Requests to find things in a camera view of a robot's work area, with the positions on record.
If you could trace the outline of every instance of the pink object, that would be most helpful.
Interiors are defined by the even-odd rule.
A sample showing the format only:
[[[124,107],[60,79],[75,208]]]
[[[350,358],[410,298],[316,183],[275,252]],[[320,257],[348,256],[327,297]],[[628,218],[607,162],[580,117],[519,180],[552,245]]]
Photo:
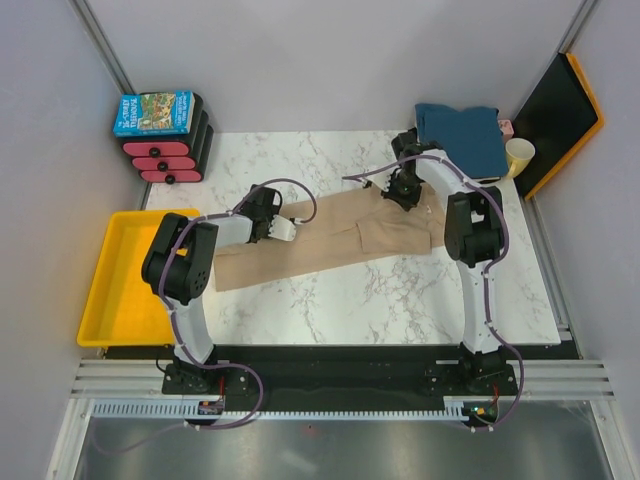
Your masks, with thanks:
[[[498,120],[498,126],[502,131],[502,141],[508,142],[513,138],[513,125],[511,125],[511,120]]]
[[[138,170],[193,170],[196,168],[196,161],[191,157],[137,157],[134,158],[133,166]]]
[[[199,182],[202,180],[202,174],[196,170],[171,170],[167,172],[159,172],[158,170],[147,170],[140,172],[140,176],[147,182],[151,183],[186,183]]]
[[[122,149],[132,157],[183,157],[189,146],[181,142],[126,142]]]

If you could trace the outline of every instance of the beige pants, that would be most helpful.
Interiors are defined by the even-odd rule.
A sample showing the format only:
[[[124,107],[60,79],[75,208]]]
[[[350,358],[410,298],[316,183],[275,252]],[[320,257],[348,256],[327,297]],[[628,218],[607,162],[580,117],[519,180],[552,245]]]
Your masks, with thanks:
[[[280,215],[307,218],[310,201],[284,205]],[[425,255],[442,246],[444,212],[433,189],[424,184],[416,208],[408,213],[380,190],[351,190],[318,199],[318,214],[298,226],[293,242],[261,240],[216,251],[216,290],[224,292],[305,273],[397,254]]]

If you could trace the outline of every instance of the white wall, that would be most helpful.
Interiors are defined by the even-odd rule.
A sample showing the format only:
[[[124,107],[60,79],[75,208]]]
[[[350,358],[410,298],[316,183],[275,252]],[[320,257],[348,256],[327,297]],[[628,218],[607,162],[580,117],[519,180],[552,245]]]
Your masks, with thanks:
[[[0,14],[0,476],[42,478],[110,213],[142,183],[109,135],[118,92],[65,0]]]
[[[600,2],[573,52],[604,130],[536,196],[585,353],[609,368],[640,454],[640,3]]]
[[[138,91],[227,132],[398,130],[420,101],[521,105],[581,0],[88,0]]]

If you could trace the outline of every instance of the book stack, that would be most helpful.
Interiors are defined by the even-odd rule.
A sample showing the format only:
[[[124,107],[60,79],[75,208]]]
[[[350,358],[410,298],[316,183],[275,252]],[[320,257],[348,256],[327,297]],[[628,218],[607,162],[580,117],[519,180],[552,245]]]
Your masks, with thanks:
[[[189,91],[123,95],[113,127],[147,182],[200,182],[213,128],[200,96]]]

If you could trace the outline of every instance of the blue folded cloth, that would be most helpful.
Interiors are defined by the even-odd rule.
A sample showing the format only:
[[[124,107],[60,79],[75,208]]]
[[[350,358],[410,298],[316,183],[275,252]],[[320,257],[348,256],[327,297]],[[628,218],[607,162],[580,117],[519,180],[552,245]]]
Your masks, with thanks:
[[[458,111],[446,105],[416,105],[416,126],[422,143],[435,140],[471,178],[506,175],[507,166],[498,110],[473,107]]]

